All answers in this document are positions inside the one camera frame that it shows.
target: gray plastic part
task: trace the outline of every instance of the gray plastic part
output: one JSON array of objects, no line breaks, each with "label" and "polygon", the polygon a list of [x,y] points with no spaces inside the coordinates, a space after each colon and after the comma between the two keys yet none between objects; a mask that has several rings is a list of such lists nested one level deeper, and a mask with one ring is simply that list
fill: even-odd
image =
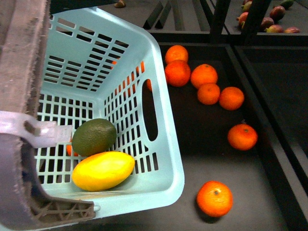
[{"label": "gray plastic part", "polygon": [[[37,116],[49,5],[42,0],[0,1],[0,111]],[[0,134],[0,223],[13,230],[33,230],[95,217],[91,201],[45,193],[34,154],[26,139]]]}]

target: orange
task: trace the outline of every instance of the orange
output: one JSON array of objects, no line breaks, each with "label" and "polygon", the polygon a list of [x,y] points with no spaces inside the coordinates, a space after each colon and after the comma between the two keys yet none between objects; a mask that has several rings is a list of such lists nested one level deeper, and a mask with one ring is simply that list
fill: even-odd
[{"label": "orange", "polygon": [[148,87],[148,89],[149,89],[150,91],[152,91],[152,85],[151,85],[151,80],[150,80],[150,79],[147,79],[147,80],[146,80],[146,86]]},{"label": "orange", "polygon": [[72,155],[72,145],[68,144],[68,145],[66,146],[66,152],[67,152],[67,155],[68,155],[68,156],[71,156],[71,155]]},{"label": "orange", "polygon": [[209,64],[202,64],[197,66],[191,76],[191,82],[197,89],[205,83],[217,83],[218,74],[214,67]]},{"label": "orange", "polygon": [[251,149],[257,140],[257,132],[247,124],[235,125],[228,132],[229,144],[238,150],[246,151]]},{"label": "orange", "polygon": [[173,87],[182,87],[189,82],[191,69],[183,60],[174,60],[165,67],[167,83]]},{"label": "orange", "polygon": [[232,208],[232,192],[225,184],[219,181],[208,181],[197,194],[197,204],[207,215],[221,217],[226,215]]},{"label": "orange", "polygon": [[181,45],[174,45],[167,50],[165,62],[166,64],[169,64],[178,59],[188,62],[188,51]]},{"label": "orange", "polygon": [[224,109],[233,111],[242,106],[244,102],[244,93],[236,87],[227,87],[222,90],[219,97],[219,104]]},{"label": "orange", "polygon": [[215,83],[203,84],[198,92],[198,100],[205,105],[212,105],[218,102],[220,95],[220,88]]}]

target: metal bar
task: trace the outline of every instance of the metal bar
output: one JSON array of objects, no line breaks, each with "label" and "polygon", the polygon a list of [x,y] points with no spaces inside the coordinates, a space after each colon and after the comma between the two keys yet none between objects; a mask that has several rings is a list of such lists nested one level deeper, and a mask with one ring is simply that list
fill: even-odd
[{"label": "metal bar", "polygon": [[174,26],[175,30],[177,31],[184,31],[185,26],[183,23],[183,16],[180,10],[180,5],[177,0],[170,0],[171,7],[173,9],[173,16],[174,16]]},{"label": "metal bar", "polygon": [[159,19],[158,19],[158,21],[155,25],[155,28],[162,29],[164,27],[170,10],[171,10],[171,4],[170,4],[169,1],[167,1],[165,7],[163,8],[162,14],[160,15],[160,17],[159,17]]},{"label": "metal bar", "polygon": [[210,43],[221,43],[221,33],[225,24],[231,0],[217,0],[210,29]]},{"label": "metal bar", "polygon": [[157,5],[155,6],[154,10],[152,11],[152,13],[150,14],[150,16],[148,17],[148,19],[145,21],[143,25],[143,29],[149,30],[152,28],[152,26],[154,25],[155,21],[159,17],[163,8],[164,7],[163,7],[162,2],[159,1]]},{"label": "metal bar", "polygon": [[271,0],[254,0],[241,32],[241,44],[249,45],[257,35]]}]

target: black surface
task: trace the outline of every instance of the black surface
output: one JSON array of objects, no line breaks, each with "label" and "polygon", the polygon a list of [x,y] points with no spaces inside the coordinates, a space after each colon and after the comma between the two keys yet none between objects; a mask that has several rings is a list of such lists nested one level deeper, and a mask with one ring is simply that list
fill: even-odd
[{"label": "black surface", "polygon": [[308,49],[238,47],[237,51],[308,193]]},{"label": "black surface", "polygon": [[[171,45],[161,44],[163,56]],[[307,195],[260,110],[231,48],[184,46],[190,54],[191,69],[203,63],[213,65],[218,71],[221,89],[238,86],[246,99],[240,110],[226,111],[218,104],[199,103],[196,89],[190,83],[182,88],[168,87],[185,172],[182,196],[167,207],[95,219],[55,231],[283,231],[307,228],[306,217],[301,211],[308,205]],[[145,89],[143,100],[150,98],[150,92]],[[226,139],[228,130],[243,120],[259,133],[256,147],[246,152],[231,148]],[[199,188],[208,180],[227,184],[233,193],[233,208],[219,219],[205,216],[195,203]]]}]

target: light blue basket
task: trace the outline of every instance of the light blue basket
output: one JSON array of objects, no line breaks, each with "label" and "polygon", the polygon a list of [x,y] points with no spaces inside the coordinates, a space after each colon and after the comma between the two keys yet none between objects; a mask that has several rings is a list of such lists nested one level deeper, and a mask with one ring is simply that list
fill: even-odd
[{"label": "light blue basket", "polygon": [[[142,91],[151,80],[158,134],[148,138]],[[184,173],[160,48],[145,30],[98,8],[66,11],[51,19],[39,119],[73,125],[106,118],[117,128],[112,150],[136,160],[119,186],[86,192],[71,173],[82,160],[66,145],[38,149],[37,173],[51,196],[93,201],[96,218],[167,206],[180,197]]]}]

